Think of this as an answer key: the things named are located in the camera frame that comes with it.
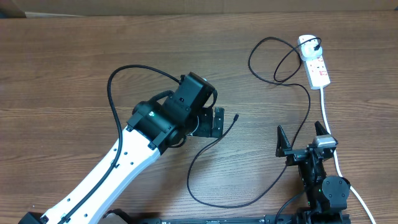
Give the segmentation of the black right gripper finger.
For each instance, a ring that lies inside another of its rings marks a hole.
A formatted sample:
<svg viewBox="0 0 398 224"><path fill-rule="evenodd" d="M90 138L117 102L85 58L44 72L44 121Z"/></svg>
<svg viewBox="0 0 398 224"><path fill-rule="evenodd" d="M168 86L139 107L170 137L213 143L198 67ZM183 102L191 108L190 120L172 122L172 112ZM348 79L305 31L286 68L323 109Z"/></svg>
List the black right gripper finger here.
<svg viewBox="0 0 398 224"><path fill-rule="evenodd" d="M323 127L323 125L319 121L315 122L315 131L317 136L324 136L329 134L329 132Z"/></svg>
<svg viewBox="0 0 398 224"><path fill-rule="evenodd" d="M276 152L285 152L285 151L290 151L292 149L292 146L289 143L289 140L287 139L287 136L285 135L285 132L282 128L281 125L277 127L277 146L276 146Z"/></svg>

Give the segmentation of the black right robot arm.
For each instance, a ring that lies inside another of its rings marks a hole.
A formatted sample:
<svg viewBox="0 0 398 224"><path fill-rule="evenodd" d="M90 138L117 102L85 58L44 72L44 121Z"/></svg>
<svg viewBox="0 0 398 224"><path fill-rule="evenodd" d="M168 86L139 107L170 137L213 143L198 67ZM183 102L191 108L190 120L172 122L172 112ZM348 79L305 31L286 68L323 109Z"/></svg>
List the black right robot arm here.
<svg viewBox="0 0 398 224"><path fill-rule="evenodd" d="M287 166L297 166L303 182L303 190L292 197L279 209L275 223L308 224L348 224L347 209L351 184L348 179L337 175L327 175L323 162L332 158L338 141L327 132L320 122L315 123L316 136L304 149L293 149L284 130L277 127L277 147L275 155L285 157ZM296 198L305 194L308 206L298 208L288 220L281 220L284 208Z"/></svg>

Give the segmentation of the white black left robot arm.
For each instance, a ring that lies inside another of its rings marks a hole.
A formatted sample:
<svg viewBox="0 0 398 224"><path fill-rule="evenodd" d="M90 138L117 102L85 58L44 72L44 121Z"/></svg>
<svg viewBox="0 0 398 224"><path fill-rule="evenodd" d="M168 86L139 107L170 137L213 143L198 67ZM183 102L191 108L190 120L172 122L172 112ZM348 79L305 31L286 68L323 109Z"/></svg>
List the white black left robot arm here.
<svg viewBox="0 0 398 224"><path fill-rule="evenodd" d="M26 213L19 224L103 223L110 206L126 187L166 149L187 136L220 138L224 109L185 105L167 99L142 101L107 155L58 204L45 213Z"/></svg>

